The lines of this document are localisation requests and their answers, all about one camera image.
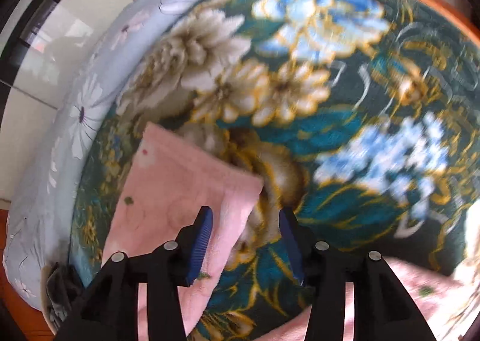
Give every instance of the dark gray cloth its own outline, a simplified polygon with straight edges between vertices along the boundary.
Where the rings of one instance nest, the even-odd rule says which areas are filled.
[[[73,266],[58,263],[52,268],[46,282],[46,294],[50,299],[50,321],[58,329],[70,313],[74,301],[83,293],[84,287]]]

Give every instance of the pink cloth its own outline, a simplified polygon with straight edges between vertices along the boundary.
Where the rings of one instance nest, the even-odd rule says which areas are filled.
[[[388,258],[386,261],[409,292],[410,296],[414,299],[427,321],[445,305],[446,298],[463,287],[463,285],[457,281],[438,273],[419,268],[411,263],[396,258]],[[422,296],[421,290],[426,286],[431,287],[433,293],[428,296]],[[256,341],[303,341],[305,339],[305,333],[307,332],[310,310],[311,307],[308,307],[296,318],[257,338]],[[353,340],[354,314],[353,283],[347,283],[344,341]]]
[[[129,257],[152,252],[192,224],[201,206],[211,207],[213,231],[202,265],[210,278],[178,289],[188,334],[206,308],[262,187],[260,178],[148,123],[112,219],[102,263],[117,251]],[[138,309],[142,341],[148,339],[145,285],[139,288]]]

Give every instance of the floral blanket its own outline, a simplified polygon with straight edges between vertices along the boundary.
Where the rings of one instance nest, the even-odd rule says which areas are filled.
[[[480,193],[479,70],[479,48],[416,0],[204,0],[102,123],[70,261],[88,284],[153,121],[265,182],[192,339],[253,339],[311,302],[280,240],[284,206],[344,251],[476,269],[464,222]]]

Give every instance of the blue flower pattern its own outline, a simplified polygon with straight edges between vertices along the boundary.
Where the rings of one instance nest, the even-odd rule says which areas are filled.
[[[349,57],[357,47],[378,42],[390,28],[375,0],[259,0],[252,14],[285,21],[272,38],[257,45],[259,54],[317,64]]]
[[[378,194],[388,192],[399,204],[408,204],[407,192],[415,183],[419,200],[410,214],[424,220],[429,215],[429,196],[434,192],[433,174],[448,164],[448,147],[442,146],[441,120],[427,112],[422,121],[403,119],[397,132],[389,123],[365,126],[356,138],[334,154],[319,154],[313,179],[325,185],[332,180],[355,184]]]

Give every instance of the white daisy print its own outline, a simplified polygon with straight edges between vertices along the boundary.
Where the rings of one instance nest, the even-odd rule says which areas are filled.
[[[131,32],[138,32],[142,29],[143,24],[150,18],[150,13],[141,10],[118,32],[113,38],[111,50],[113,51],[118,45],[123,45],[127,41],[127,37]]]
[[[82,90],[78,93],[76,104],[70,109],[70,117],[75,118],[68,130],[73,139],[71,153],[80,160],[83,159],[84,152],[90,150],[93,139],[110,107],[109,104],[100,100],[103,90],[96,80],[97,74],[93,74],[85,81]]]
[[[22,283],[20,280],[18,279],[15,279],[15,285],[17,286],[18,288],[18,291],[20,291],[21,293],[23,293],[23,295],[25,295],[27,298],[36,298],[37,296],[27,288],[27,286]]]
[[[85,69],[85,73],[90,72],[92,70],[94,64],[97,62],[97,59],[100,55],[100,50],[102,49],[103,43],[105,42],[105,38],[106,38],[106,35],[104,34],[95,44],[95,46],[93,48],[92,55],[88,59],[87,66],[86,66],[86,69]]]
[[[3,270],[5,271],[5,276],[7,277],[7,280],[8,280],[8,272],[7,272],[7,254],[5,252],[3,252],[3,256],[2,256],[2,259],[1,259],[1,264],[3,265]]]
[[[55,159],[57,158],[57,148],[60,144],[60,140],[62,138],[58,137],[57,140],[55,140],[55,143],[52,147],[52,152],[51,152],[51,157],[50,157],[50,171],[49,171],[49,180],[46,185],[46,191],[48,194],[50,194],[50,191],[52,188],[57,187],[57,180],[54,178],[57,173],[57,165],[55,163]]]

